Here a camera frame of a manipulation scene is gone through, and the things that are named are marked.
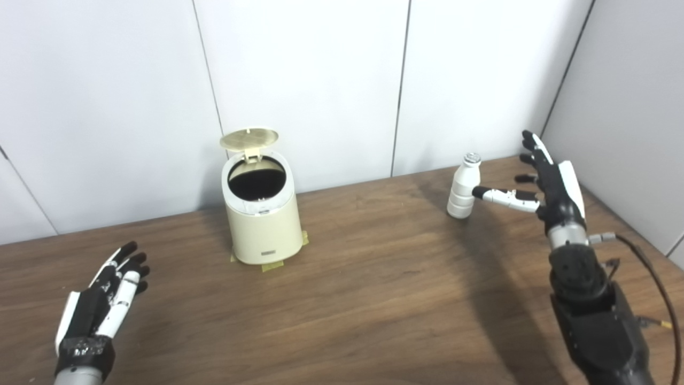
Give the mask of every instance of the black forearm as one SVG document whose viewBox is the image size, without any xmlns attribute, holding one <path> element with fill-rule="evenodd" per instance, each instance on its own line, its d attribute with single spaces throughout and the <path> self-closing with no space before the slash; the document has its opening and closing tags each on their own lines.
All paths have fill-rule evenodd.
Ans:
<svg viewBox="0 0 684 385">
<path fill-rule="evenodd" d="M 587 245 L 549 256 L 553 310 L 573 362 L 591 385 L 653 385 L 648 345 L 620 286 Z"/>
</svg>

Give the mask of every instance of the cream trash can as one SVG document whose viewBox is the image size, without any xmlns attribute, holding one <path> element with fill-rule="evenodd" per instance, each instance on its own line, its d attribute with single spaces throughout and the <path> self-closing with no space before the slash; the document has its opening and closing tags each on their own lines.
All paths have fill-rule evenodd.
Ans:
<svg viewBox="0 0 684 385">
<path fill-rule="evenodd" d="M 269 264 L 302 248 L 297 197 L 285 158 L 265 149 L 278 133 L 245 128 L 221 138 L 221 147 L 235 152 L 223 166 L 221 183 L 233 253 L 246 264 Z"/>
</svg>

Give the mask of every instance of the bottle cap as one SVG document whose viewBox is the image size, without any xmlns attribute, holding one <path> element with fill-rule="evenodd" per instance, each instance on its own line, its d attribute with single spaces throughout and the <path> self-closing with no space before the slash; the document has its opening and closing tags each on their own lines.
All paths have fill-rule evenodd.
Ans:
<svg viewBox="0 0 684 385">
<path fill-rule="evenodd" d="M 466 163 L 475 164 L 479 163 L 482 160 L 482 158 L 479 156 L 478 153 L 469 152 L 463 157 L 463 160 Z"/>
</svg>

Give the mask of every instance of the robotic finger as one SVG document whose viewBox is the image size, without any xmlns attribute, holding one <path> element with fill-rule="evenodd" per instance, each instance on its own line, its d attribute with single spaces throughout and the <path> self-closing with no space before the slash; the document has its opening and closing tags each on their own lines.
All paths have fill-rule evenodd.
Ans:
<svg viewBox="0 0 684 385">
<path fill-rule="evenodd" d="M 483 201 L 498 203 L 500 205 L 524 212 L 537 212 L 541 203 L 537 194 L 530 191 L 504 190 L 485 186 L 476 186 L 473 196 Z"/>
</svg>

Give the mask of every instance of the wood grain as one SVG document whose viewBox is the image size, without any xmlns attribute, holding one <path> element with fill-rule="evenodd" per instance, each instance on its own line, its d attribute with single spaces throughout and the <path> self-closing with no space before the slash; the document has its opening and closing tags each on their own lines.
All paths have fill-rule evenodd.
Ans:
<svg viewBox="0 0 684 385">
<path fill-rule="evenodd" d="M 262 273 L 229 262 L 223 208 L 0 247 L 3 383 L 51 384 L 53 339 L 69 290 L 116 247 L 149 255 L 150 289 L 115 340 L 107 384 L 585 384 L 549 303 L 549 249 L 534 216 L 481 201 L 445 214 L 454 169 L 299 196 L 311 243 Z M 482 165 L 514 187 L 515 159 Z M 585 194 L 589 230 L 643 246 L 673 302 L 684 273 Z M 647 272 L 619 244 L 617 280 L 637 314 L 667 317 Z M 671 333 L 644 331 L 657 383 Z"/>
</svg>

